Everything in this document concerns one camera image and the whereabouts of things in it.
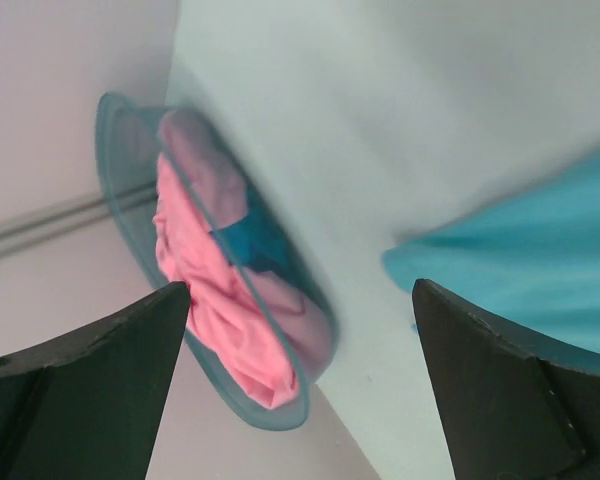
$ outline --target pink cloth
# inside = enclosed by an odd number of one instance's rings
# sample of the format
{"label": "pink cloth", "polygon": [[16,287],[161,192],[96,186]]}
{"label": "pink cloth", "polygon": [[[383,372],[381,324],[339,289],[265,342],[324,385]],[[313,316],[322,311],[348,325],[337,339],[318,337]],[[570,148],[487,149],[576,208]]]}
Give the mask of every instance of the pink cloth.
{"label": "pink cloth", "polygon": [[[244,179],[211,145],[205,127],[190,113],[176,112],[163,120],[161,133],[219,226],[242,218]],[[260,405],[273,409],[291,401],[299,393],[299,383],[290,360],[164,155],[158,159],[157,187],[158,265],[170,281],[189,287],[187,328]],[[325,314],[275,274],[244,270],[296,351],[305,375],[314,380],[331,360],[332,336]]]}

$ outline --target light pink cloth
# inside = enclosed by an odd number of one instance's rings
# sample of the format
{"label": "light pink cloth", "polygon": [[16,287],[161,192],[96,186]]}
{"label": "light pink cloth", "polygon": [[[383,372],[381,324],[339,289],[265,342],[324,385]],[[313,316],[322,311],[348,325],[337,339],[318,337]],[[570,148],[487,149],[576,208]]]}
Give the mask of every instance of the light pink cloth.
{"label": "light pink cloth", "polygon": [[[245,182],[196,122],[186,111],[171,114],[163,120],[162,138],[215,220],[230,225],[246,214]],[[187,328],[263,407],[273,409],[294,399],[299,382],[290,360],[164,155],[158,159],[157,187],[158,265],[170,281],[189,287]],[[296,351],[305,375],[314,380],[331,360],[332,333],[325,314],[275,274],[244,270]]]}

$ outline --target clothing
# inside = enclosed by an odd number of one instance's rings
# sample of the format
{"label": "clothing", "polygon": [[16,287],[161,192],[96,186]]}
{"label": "clothing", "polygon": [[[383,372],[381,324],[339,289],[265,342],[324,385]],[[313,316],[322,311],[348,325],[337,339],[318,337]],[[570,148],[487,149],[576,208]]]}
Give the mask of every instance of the clothing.
{"label": "clothing", "polygon": [[429,278],[486,310],[600,353],[600,152],[546,185],[387,251],[411,291]]}
{"label": "clothing", "polygon": [[[249,217],[245,179],[214,147],[193,113],[168,114],[160,133],[221,232],[231,232],[232,225]],[[183,281],[189,287],[187,328],[217,354],[236,383],[260,405],[273,409],[291,401],[299,393],[297,374],[266,315],[164,154],[158,159],[157,174],[156,256],[170,281]],[[252,218],[257,225],[257,215]],[[237,250],[237,256],[245,258]],[[314,380],[331,360],[332,332],[325,313],[274,271],[243,270],[297,354],[304,374]]]}

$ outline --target blue cloth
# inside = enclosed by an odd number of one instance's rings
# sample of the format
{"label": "blue cloth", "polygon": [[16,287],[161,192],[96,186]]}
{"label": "blue cloth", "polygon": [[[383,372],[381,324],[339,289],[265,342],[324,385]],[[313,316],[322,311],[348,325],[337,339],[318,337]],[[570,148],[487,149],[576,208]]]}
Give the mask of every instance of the blue cloth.
{"label": "blue cloth", "polygon": [[247,206],[248,213],[242,220],[213,234],[216,242],[221,235],[241,265],[259,273],[271,271],[298,287],[286,237],[251,187],[247,187]]}
{"label": "blue cloth", "polygon": [[486,310],[600,353],[600,152],[547,185],[385,252]]}

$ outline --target wall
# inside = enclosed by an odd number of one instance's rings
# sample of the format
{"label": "wall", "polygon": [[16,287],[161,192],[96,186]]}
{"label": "wall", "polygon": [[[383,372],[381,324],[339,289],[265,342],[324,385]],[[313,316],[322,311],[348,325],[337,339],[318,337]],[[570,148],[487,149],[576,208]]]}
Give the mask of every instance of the wall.
{"label": "wall", "polygon": [[0,221],[98,191],[98,98],[162,103],[177,0],[0,0]]}
{"label": "wall", "polygon": [[319,384],[381,477],[452,478],[379,257],[600,142],[600,0],[184,0],[169,98],[212,105],[330,294]]}
{"label": "wall", "polygon": [[[53,338],[138,300],[149,286],[111,220],[0,260],[0,355]],[[183,346],[150,480],[379,480],[324,396],[287,433],[244,424]]]}

